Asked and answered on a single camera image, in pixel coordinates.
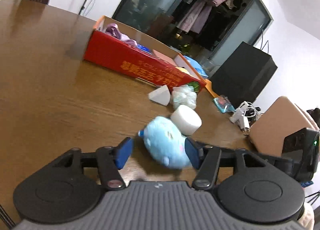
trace black speaker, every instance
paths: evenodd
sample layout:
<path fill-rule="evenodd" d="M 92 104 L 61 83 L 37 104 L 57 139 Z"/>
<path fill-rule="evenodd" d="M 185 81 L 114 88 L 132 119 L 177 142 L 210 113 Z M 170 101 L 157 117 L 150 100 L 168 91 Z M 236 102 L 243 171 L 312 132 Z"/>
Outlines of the black speaker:
<path fill-rule="evenodd" d="M 271 55 L 242 42 L 210 78 L 212 90 L 237 108 L 254 102 L 277 70 Z"/>

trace brown tabletop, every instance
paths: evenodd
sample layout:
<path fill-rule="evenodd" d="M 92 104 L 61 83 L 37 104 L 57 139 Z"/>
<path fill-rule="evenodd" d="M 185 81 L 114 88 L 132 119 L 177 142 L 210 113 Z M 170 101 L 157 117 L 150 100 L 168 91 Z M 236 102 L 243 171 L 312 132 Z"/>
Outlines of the brown tabletop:
<path fill-rule="evenodd" d="M 72 147 L 93 152 L 116 146 L 173 109 L 148 100 L 151 86 L 82 61 L 93 20 L 29 0 L 0 1 L 0 15 L 0 203 L 18 222 L 12 194 L 23 179 Z M 247 148 L 206 90 L 196 112 L 202 126 L 195 140 Z M 221 171 L 220 178 L 230 175 L 228 168 Z M 141 140 L 120 173 L 126 183 L 138 178 L 191 183 L 195 176 L 192 168 L 158 165 Z"/>

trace red box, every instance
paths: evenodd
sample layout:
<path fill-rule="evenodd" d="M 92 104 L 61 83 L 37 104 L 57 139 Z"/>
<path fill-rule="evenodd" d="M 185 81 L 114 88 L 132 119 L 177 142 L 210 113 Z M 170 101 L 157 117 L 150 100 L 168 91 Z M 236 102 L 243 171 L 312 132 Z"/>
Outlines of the red box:
<path fill-rule="evenodd" d="M 137 43 L 150 50 L 156 50 L 174 59 L 178 66 L 182 67 L 183 65 L 193 76 L 181 72 L 172 64 L 152 54 L 102 32 L 111 23 L 116 23 L 120 32 L 129 36 L 130 39 L 136 40 Z M 155 85 L 166 84 L 170 90 L 172 90 L 172 87 L 188 84 L 192 85 L 196 92 L 199 92 L 206 85 L 201 75 L 184 56 L 156 39 L 105 16 L 101 17 L 93 27 L 84 59 Z"/>

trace white cylinder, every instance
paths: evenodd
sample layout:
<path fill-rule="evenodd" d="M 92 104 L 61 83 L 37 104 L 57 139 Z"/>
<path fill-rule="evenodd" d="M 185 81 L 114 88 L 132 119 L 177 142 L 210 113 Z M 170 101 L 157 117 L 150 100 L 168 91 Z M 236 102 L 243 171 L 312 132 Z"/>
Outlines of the white cylinder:
<path fill-rule="evenodd" d="M 182 134 L 192 135 L 201 125 L 199 115 L 190 107 L 180 105 L 170 117 L 171 121 L 179 128 Z"/>

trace light blue plush toy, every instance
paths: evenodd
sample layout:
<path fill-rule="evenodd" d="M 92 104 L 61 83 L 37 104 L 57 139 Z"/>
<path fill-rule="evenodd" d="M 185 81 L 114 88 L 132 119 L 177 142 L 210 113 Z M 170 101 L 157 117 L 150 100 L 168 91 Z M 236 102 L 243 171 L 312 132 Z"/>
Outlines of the light blue plush toy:
<path fill-rule="evenodd" d="M 184 150 L 186 137 L 168 118 L 156 117 L 138 133 L 151 156 L 171 169 L 182 169 L 191 163 Z"/>

